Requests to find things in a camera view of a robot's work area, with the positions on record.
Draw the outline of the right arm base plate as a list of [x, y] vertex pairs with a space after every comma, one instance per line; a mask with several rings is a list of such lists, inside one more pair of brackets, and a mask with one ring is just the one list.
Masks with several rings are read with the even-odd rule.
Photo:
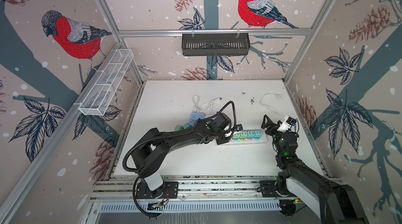
[[274, 197], [282, 197], [282, 198], [292, 198], [297, 199], [297, 196], [292, 193], [279, 193], [276, 187], [275, 180], [262, 180], [259, 182], [260, 185], [257, 188], [257, 192], [261, 193], [263, 197], [274, 198]]

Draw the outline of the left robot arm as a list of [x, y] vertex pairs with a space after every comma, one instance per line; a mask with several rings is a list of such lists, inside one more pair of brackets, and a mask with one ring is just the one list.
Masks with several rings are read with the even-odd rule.
[[229, 101], [216, 114], [196, 120], [190, 128], [173, 132], [150, 129], [127, 151], [122, 167], [127, 172], [136, 173], [137, 179], [145, 182], [148, 189], [146, 198], [158, 198], [167, 192], [159, 168], [169, 152], [212, 141], [218, 145], [227, 143], [239, 128], [234, 102]]

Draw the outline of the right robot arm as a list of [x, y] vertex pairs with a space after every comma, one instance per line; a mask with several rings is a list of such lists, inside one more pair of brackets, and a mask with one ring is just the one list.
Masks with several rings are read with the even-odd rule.
[[273, 139], [275, 160], [281, 170], [275, 184], [277, 193], [297, 196], [323, 224], [367, 224], [362, 204], [350, 185], [320, 175], [298, 158], [299, 134], [291, 130], [297, 122], [290, 116], [278, 123], [267, 115], [263, 117], [261, 127]]

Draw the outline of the teal plug adapter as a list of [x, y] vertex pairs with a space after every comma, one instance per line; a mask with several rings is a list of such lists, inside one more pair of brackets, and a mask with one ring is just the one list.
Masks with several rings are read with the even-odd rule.
[[262, 136], [263, 136], [263, 132], [262, 132], [262, 131], [256, 130], [256, 131], [254, 132], [254, 139], [260, 139]]
[[255, 137], [254, 131], [247, 131], [247, 139], [253, 139]]

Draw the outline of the green plug adapter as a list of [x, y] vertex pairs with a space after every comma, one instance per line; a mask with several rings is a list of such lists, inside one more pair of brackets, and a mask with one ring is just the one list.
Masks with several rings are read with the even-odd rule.
[[232, 136], [232, 140], [239, 140], [239, 139], [240, 139], [240, 136], [241, 136], [241, 132], [235, 133], [235, 134], [233, 134], [233, 136]]
[[247, 139], [248, 138], [248, 132], [247, 131], [242, 131], [240, 132], [240, 139]]
[[192, 126], [189, 124], [189, 123], [186, 123], [185, 125], [183, 125], [183, 128], [184, 129], [188, 129], [188, 128], [191, 128]]
[[176, 125], [174, 131], [180, 131], [180, 130], [183, 130], [183, 129], [184, 129], [184, 127], [182, 125]]

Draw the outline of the blue square power socket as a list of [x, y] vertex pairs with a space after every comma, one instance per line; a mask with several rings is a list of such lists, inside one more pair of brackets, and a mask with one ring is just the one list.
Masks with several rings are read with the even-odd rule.
[[195, 123], [199, 119], [204, 119], [205, 114], [199, 112], [192, 112], [189, 117], [189, 123]]

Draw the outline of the long white power strip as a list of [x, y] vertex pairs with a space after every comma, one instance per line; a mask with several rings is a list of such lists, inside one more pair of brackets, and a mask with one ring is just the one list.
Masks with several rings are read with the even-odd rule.
[[[243, 130], [243, 131], [262, 131], [262, 129], [254, 129], [254, 130]], [[232, 140], [230, 139], [229, 143], [222, 144], [222, 145], [237, 145], [237, 144], [265, 144], [268, 143], [267, 135], [263, 132], [263, 136], [260, 139], [239, 139], [239, 140]]]

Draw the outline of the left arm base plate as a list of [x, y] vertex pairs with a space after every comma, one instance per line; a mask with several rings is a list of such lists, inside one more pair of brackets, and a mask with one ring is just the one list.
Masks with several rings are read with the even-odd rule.
[[145, 182], [141, 181], [136, 184], [133, 193], [135, 198], [140, 200], [176, 199], [178, 190], [178, 182], [164, 182], [162, 186], [152, 191]]

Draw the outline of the white mesh shelf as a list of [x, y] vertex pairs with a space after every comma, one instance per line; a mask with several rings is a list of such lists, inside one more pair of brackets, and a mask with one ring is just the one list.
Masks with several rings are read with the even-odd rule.
[[130, 49], [114, 51], [106, 67], [79, 106], [85, 116], [104, 116], [134, 55]]

